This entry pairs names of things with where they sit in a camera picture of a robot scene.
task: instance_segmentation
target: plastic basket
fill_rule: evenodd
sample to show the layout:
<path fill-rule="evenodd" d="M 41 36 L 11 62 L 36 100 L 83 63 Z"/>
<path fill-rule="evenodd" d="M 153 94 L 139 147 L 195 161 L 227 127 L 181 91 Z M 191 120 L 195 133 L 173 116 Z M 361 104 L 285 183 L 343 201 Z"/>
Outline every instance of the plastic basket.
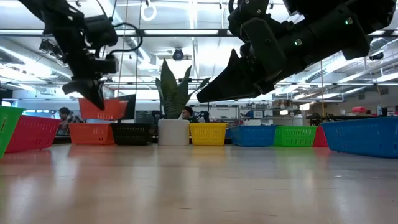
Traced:
<path fill-rule="evenodd" d="M 230 128 L 226 130 L 226 132 L 225 132 L 225 138 L 228 138 L 228 139 L 232 138 L 232 132 L 231 132 L 231 129 L 230 129 Z"/>
<path fill-rule="evenodd" d="M 58 119 L 21 116 L 6 153 L 51 147 L 59 124 Z"/>
<path fill-rule="evenodd" d="M 85 98 L 79 98 L 80 114 L 83 119 L 117 120 L 124 116 L 127 102 L 119 99 L 105 100 L 105 110 L 101 111 Z"/>
<path fill-rule="evenodd" d="M 326 140 L 325 132 L 323 127 L 319 126 L 315 132 L 315 139 L 313 140 L 313 147 L 329 147 L 328 141 Z"/>
<path fill-rule="evenodd" d="M 224 146 L 227 124 L 190 124 L 194 146 Z"/>
<path fill-rule="evenodd" d="M 114 143 L 121 146 L 145 146 L 152 142 L 151 124 L 111 124 Z"/>
<path fill-rule="evenodd" d="M 332 151 L 398 158 L 398 118 L 323 123 Z"/>
<path fill-rule="evenodd" d="M 114 144 L 110 124 L 69 124 L 72 144 Z"/>
<path fill-rule="evenodd" d="M 275 146 L 311 147 L 317 127 L 314 126 L 278 126 L 275 132 Z"/>
<path fill-rule="evenodd" d="M 3 157 L 24 109 L 0 106 L 0 158 Z"/>
<path fill-rule="evenodd" d="M 277 126 L 236 126 L 230 128 L 232 144 L 239 146 L 272 146 Z"/>

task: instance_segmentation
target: potted plant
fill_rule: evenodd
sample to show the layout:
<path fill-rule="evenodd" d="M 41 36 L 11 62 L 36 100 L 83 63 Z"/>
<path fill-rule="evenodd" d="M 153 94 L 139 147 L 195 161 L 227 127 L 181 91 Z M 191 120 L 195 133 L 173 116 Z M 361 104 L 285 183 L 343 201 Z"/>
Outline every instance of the potted plant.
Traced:
<path fill-rule="evenodd" d="M 156 78 L 160 104 L 164 108 L 166 118 L 158 123 L 158 143 L 160 146 L 189 145 L 189 121 L 178 118 L 192 94 L 205 87 L 210 79 L 206 78 L 196 90 L 188 93 L 188 79 L 191 74 L 191 68 L 192 66 L 187 69 L 184 78 L 177 84 L 173 72 L 169 69 L 166 60 L 163 60 L 160 80 Z"/>

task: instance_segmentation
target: green basket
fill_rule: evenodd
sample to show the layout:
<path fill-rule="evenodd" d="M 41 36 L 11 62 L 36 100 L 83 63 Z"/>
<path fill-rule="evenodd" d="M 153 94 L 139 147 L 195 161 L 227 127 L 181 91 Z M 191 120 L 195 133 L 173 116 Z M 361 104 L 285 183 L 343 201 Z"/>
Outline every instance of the green basket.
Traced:
<path fill-rule="evenodd" d="M 315 126 L 278 126 L 274 146 L 312 147 L 316 130 Z"/>
<path fill-rule="evenodd" d="M 3 157 L 19 117 L 25 109 L 0 106 L 0 159 Z"/>

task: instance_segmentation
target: black basket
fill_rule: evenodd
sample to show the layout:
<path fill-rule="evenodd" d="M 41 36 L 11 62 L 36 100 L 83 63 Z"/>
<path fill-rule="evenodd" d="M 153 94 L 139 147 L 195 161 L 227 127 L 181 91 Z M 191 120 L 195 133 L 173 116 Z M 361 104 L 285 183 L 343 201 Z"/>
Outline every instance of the black basket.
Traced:
<path fill-rule="evenodd" d="M 145 146 L 152 142 L 152 124 L 111 124 L 114 143 L 120 146 Z"/>

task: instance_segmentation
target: laboratory room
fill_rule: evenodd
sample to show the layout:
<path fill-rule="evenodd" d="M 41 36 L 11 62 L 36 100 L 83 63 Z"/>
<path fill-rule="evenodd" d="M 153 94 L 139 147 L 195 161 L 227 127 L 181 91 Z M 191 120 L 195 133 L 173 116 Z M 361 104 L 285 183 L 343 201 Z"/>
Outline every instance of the laboratory room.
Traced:
<path fill-rule="evenodd" d="M 0 0 L 0 223 L 396 223 L 396 7 Z"/>

